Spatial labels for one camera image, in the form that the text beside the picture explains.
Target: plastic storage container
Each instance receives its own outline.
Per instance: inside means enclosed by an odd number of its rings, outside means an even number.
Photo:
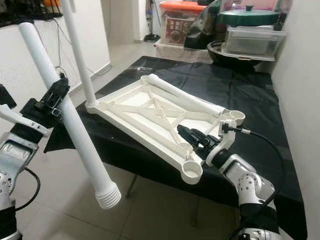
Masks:
[[[220,11],[246,9],[247,5],[253,5],[253,9],[274,11],[277,0],[222,0]]]
[[[191,24],[205,8],[193,1],[162,1],[161,43],[183,46]]]
[[[285,35],[284,31],[273,31],[269,26],[228,26],[223,52],[274,59],[278,46]]]

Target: black pot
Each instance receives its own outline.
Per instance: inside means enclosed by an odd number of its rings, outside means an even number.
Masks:
[[[217,65],[226,68],[245,68],[253,67],[260,63],[260,60],[248,60],[248,59],[239,59],[231,56],[224,56],[221,54],[221,45],[223,41],[212,41],[207,45],[208,52],[211,59]]]

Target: orange lid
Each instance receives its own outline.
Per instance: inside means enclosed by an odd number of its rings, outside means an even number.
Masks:
[[[57,7],[57,6],[60,6],[60,0],[44,0],[44,5],[47,7],[48,6]]]
[[[160,7],[164,9],[192,10],[201,12],[207,6],[198,5],[196,1],[162,1]]]

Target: table leg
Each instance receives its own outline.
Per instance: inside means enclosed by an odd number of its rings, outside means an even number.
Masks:
[[[125,198],[126,198],[126,199],[128,199],[128,198],[130,197],[131,190],[132,190],[132,188],[133,188],[134,185],[135,185],[135,182],[136,182],[136,180],[137,180],[137,177],[138,177],[138,175],[135,174],[134,177],[133,177],[133,179],[132,179],[132,181],[131,181],[131,183],[130,183],[130,186],[129,186],[128,191],[126,191],[126,194],[125,194]]]
[[[191,223],[191,225],[192,225],[194,228],[197,228],[197,227],[198,227],[199,204],[200,204],[200,197],[197,196],[197,198],[196,198],[196,209],[195,209],[195,213],[194,213],[194,216],[193,216],[193,219],[192,219],[192,223]]]

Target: white tube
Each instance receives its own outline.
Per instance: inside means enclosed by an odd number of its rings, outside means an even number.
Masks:
[[[176,95],[182,100],[194,103],[195,105],[197,105],[199,110],[210,113],[215,117],[219,117],[219,115],[225,110],[225,108],[222,106],[214,105],[213,103],[208,104],[205,101],[200,100],[199,98],[186,93],[185,91],[182,91],[181,89],[167,83],[166,81],[163,81],[155,74],[150,74],[148,76],[148,81],[150,84],[158,86],[159,88]]]
[[[78,67],[80,79],[83,85],[84,94],[86,97],[86,105],[88,107],[97,106],[99,102],[96,99],[95,91],[88,74],[87,65],[85,63],[84,56],[81,52],[80,42],[76,31],[76,25],[74,23],[74,19],[72,18],[72,11],[69,0],[62,0],[61,6],[63,10],[66,28],[68,30],[70,40],[72,43],[71,45],[75,57],[76,66]]]
[[[25,22],[19,25],[19,30],[46,87],[49,89],[60,77],[55,71],[35,27],[31,23]],[[112,208],[119,202],[121,193],[117,185],[110,179],[69,95],[65,96],[60,109],[63,114],[63,123],[94,186],[95,197],[100,207],[103,209]]]

